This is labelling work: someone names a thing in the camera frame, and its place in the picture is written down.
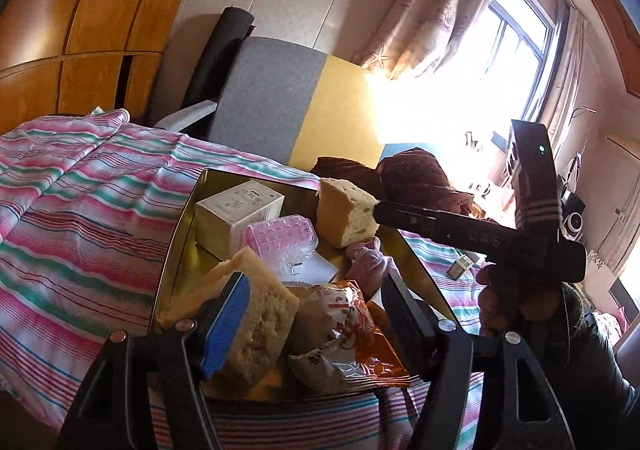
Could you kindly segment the person right hand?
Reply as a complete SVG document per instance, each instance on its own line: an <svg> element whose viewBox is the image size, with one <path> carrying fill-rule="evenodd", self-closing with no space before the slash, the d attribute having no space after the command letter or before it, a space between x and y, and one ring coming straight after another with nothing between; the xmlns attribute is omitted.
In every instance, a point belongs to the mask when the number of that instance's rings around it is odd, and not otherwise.
<svg viewBox="0 0 640 450"><path fill-rule="evenodd" d="M506 306L497 293L498 277L499 267L496 265L485 266L475 277L476 282L484 286L477 305L480 308L480 335L487 338L494 338L516 322L524 321L521 309L510 316L506 313Z"/></svg>

